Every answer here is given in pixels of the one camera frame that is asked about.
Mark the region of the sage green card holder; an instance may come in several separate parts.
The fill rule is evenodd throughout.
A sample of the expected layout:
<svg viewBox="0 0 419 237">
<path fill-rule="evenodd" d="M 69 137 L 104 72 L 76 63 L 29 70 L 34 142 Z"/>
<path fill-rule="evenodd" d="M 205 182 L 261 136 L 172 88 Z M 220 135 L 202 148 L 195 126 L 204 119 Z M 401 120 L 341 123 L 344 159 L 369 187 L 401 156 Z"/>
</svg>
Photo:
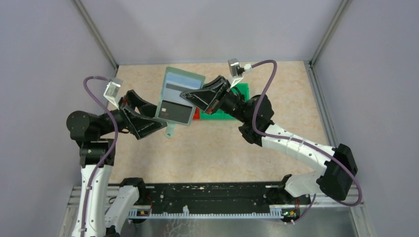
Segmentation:
<svg viewBox="0 0 419 237">
<path fill-rule="evenodd" d="M 186 101 L 185 99 L 181 98 L 180 94 L 181 92 L 184 92 L 184 91 L 202 88 L 205 78 L 206 78 L 205 76 L 200 75 L 200 74 L 192 73 L 192 72 L 174 68 L 174 67 L 166 67 L 164 81 L 163 81 L 163 85 L 161 89 L 161 95 L 160 95 L 160 99 L 157 105 L 155 117 L 157 119 L 167 122 L 168 124 L 166 128 L 167 138 L 173 137 L 175 125 L 180 124 L 180 123 L 167 121 L 165 119 L 161 119 L 157 117 L 157 113 L 160 108 L 161 102 L 163 100 L 166 100 L 166 101 L 171 101 L 178 104 L 183 104 L 183 105 L 193 107 L 191 120 L 190 120 L 190 123 L 191 123 L 191 121 L 193 120 L 193 115 L 194 115 L 196 107 L 192 105 L 191 103 L 189 103 L 188 101 Z M 190 123 L 181 124 L 181 125 L 189 126 Z"/>
</svg>

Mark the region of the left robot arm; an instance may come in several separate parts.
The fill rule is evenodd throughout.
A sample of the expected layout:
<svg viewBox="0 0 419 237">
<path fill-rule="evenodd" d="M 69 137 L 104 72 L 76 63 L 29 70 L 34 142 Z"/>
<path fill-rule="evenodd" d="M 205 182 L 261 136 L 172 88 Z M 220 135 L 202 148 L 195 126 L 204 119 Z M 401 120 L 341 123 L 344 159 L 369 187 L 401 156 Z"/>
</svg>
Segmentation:
<svg viewBox="0 0 419 237">
<path fill-rule="evenodd" d="M 140 140 L 167 126 L 155 118 L 157 106 L 139 97 L 134 90 L 120 98 L 117 106 L 102 115 L 75 111 L 66 121 L 71 139 L 80 148 L 82 176 L 74 237 L 120 237 L 132 206 L 150 198 L 142 178 L 124 178 L 116 198 L 106 207 L 118 135 L 130 133 Z"/>
</svg>

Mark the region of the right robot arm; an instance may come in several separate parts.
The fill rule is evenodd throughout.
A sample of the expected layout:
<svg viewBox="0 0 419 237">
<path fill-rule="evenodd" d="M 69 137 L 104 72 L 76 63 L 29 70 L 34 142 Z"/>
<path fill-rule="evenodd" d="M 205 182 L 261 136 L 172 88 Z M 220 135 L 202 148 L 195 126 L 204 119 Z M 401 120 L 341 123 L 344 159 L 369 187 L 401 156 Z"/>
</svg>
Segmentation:
<svg viewBox="0 0 419 237">
<path fill-rule="evenodd" d="M 292 203 L 305 194 L 324 193 L 345 204 L 358 168 L 352 150 L 344 144 L 337 147 L 322 145 L 297 136 L 272 121 L 274 112 L 267 96 L 244 96 L 230 87 L 223 76 L 200 89 L 181 92 L 181 98 L 206 114 L 219 110 L 242 122 L 239 131 L 250 144 L 280 151 L 305 163 L 314 171 L 300 175 L 287 175 L 284 186 L 278 190 L 283 203 Z"/>
</svg>

